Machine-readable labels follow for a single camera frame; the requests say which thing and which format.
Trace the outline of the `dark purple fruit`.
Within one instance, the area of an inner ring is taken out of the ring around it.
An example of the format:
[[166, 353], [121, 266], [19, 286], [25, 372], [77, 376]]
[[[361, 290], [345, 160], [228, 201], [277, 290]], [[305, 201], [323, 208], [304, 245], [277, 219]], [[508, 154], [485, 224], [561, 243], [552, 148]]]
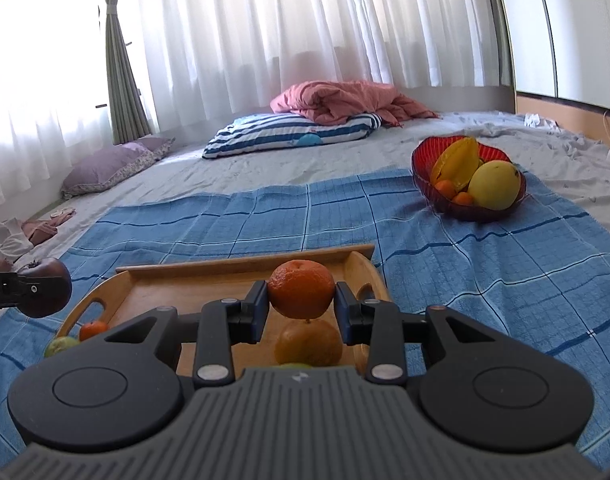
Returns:
[[17, 309], [30, 318], [45, 318], [70, 301], [72, 280], [64, 263], [47, 258], [27, 263], [17, 271]]

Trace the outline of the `orange mandarin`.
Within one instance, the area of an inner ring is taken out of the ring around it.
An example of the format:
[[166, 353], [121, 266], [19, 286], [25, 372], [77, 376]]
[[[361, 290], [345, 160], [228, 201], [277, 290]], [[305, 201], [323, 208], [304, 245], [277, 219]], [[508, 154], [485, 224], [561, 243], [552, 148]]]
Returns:
[[324, 315], [334, 298], [335, 281], [321, 263], [296, 259], [282, 263], [267, 281], [270, 304], [293, 320]]

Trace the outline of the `pile of clothes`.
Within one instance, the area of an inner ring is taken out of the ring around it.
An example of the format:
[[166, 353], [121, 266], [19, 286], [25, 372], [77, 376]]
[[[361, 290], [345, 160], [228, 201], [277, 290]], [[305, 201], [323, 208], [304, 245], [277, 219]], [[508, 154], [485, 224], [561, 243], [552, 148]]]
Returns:
[[22, 221], [12, 218], [1, 222], [0, 272], [11, 271], [19, 258], [58, 234], [58, 227], [75, 214], [74, 208], [65, 208], [45, 219]]

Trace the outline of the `small orange tangerine left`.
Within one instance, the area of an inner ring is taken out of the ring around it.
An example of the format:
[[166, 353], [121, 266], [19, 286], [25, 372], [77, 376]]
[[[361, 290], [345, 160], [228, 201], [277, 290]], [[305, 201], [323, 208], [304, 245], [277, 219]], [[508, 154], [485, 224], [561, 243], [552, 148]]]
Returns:
[[86, 341], [96, 335], [103, 334], [108, 331], [108, 325], [105, 322], [96, 320], [81, 326], [78, 332], [78, 340]]

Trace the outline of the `green apple left side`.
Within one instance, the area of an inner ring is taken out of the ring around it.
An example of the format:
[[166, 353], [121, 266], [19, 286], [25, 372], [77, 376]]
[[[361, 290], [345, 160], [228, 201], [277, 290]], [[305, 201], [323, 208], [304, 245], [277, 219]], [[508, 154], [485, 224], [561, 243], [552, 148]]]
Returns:
[[80, 341], [72, 336], [62, 336], [53, 338], [44, 349], [43, 357], [45, 359], [55, 356], [56, 354], [74, 348], [80, 344]]

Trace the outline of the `green apple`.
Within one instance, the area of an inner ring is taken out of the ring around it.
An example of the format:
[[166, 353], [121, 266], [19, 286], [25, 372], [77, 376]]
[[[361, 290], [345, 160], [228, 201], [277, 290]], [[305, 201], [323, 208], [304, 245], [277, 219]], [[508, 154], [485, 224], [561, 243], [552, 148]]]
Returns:
[[45, 359], [55, 356], [56, 354], [74, 348], [80, 344], [80, 341], [72, 336], [62, 336], [53, 338], [44, 349], [43, 357]]
[[279, 368], [284, 370], [311, 370], [313, 366], [305, 363], [283, 363], [277, 365]]

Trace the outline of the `wooden serving tray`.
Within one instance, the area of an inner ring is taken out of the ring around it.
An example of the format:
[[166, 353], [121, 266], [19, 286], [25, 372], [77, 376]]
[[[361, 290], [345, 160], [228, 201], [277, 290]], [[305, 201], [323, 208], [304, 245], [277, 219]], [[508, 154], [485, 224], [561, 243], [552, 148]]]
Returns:
[[[345, 282], [357, 299], [373, 297], [390, 301], [382, 276], [371, 263], [373, 253], [374, 245], [364, 244], [268, 256], [123, 266], [78, 302], [55, 337], [77, 334], [75, 326], [94, 302], [102, 307], [102, 312], [92, 314], [90, 320], [100, 320], [113, 327], [159, 306], [171, 306], [179, 314], [191, 314], [200, 312], [209, 301], [243, 299], [254, 282], [266, 280], [277, 266], [293, 259], [323, 264], [334, 281]], [[236, 344], [232, 348], [236, 378], [244, 368], [278, 364], [273, 349], [286, 323], [288, 319], [270, 307], [258, 344]]]

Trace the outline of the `purple pillow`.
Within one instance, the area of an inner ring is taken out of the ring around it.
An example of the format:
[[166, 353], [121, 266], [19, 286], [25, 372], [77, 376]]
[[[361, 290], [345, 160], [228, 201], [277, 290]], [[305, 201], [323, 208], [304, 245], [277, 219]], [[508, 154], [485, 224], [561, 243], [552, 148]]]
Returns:
[[132, 142], [102, 148], [78, 162], [64, 179], [60, 189], [62, 199], [71, 200], [114, 188], [166, 157], [174, 142], [175, 139], [142, 136]]

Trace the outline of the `green apple right side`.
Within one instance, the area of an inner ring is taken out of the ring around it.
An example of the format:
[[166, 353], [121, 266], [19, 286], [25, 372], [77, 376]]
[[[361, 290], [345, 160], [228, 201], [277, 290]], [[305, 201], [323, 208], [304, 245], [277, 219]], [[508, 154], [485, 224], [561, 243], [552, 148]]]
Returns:
[[279, 368], [284, 370], [311, 370], [313, 366], [305, 363], [283, 363], [277, 365]]

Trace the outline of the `yellow mango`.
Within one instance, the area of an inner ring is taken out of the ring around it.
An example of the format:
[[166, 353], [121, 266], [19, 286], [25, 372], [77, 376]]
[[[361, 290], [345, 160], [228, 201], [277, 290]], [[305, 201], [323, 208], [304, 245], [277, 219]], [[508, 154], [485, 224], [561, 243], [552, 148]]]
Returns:
[[522, 175], [513, 164], [504, 160], [485, 162], [476, 170], [468, 192], [474, 204], [490, 210], [508, 209], [518, 197]]

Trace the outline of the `grey green drape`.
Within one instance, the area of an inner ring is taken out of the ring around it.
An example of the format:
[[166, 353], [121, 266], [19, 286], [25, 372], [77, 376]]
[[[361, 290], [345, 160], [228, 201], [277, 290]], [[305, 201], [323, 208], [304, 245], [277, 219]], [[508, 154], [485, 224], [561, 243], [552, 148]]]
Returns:
[[122, 26], [117, 14], [118, 0], [104, 2], [108, 107], [114, 143], [124, 144], [147, 136], [151, 129], [122, 36]]

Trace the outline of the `yellow starfruit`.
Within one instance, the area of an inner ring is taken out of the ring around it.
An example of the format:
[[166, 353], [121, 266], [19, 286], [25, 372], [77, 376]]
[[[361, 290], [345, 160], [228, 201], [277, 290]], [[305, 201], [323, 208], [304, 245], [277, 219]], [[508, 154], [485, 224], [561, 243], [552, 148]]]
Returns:
[[451, 143], [434, 163], [430, 173], [431, 184], [448, 180], [457, 192], [463, 191], [480, 166], [478, 142], [466, 136]]

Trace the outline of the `white bed sheet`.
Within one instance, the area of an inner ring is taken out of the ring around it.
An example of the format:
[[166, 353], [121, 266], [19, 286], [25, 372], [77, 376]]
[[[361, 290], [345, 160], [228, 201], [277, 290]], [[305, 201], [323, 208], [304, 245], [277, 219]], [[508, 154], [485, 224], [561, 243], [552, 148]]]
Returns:
[[526, 125], [521, 115], [493, 112], [445, 113], [412, 120], [402, 128], [381, 128], [367, 138], [291, 150], [266, 151], [208, 160], [202, 148], [179, 148], [109, 190], [74, 198], [62, 209], [76, 214], [58, 234], [19, 258], [14, 266], [59, 257], [110, 208], [172, 200], [195, 193], [231, 194], [268, 185], [306, 184], [409, 166], [412, 151], [428, 136], [465, 131], [500, 148], [512, 162], [554, 192], [576, 203], [610, 231], [608, 144], [585, 131], [562, 126]]

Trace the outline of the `blue white striped pillow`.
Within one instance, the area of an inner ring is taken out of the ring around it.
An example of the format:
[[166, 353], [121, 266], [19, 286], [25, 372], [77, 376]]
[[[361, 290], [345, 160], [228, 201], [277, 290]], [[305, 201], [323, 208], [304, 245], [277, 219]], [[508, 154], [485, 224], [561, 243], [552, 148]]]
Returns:
[[341, 125], [319, 125], [293, 114], [256, 114], [235, 119], [209, 140], [202, 156], [216, 159], [284, 148], [311, 148], [360, 140], [380, 128], [375, 114], [360, 114]]

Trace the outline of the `pink crumpled blanket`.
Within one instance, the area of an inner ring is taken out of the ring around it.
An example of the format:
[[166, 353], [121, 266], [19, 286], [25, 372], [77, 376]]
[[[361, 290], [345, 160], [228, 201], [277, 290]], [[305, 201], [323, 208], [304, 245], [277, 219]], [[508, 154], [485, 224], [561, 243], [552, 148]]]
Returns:
[[343, 125], [360, 114], [375, 114], [385, 125], [396, 127], [407, 120], [437, 118], [392, 84], [366, 80], [293, 84], [270, 102], [270, 108], [273, 113], [296, 113], [324, 126]]

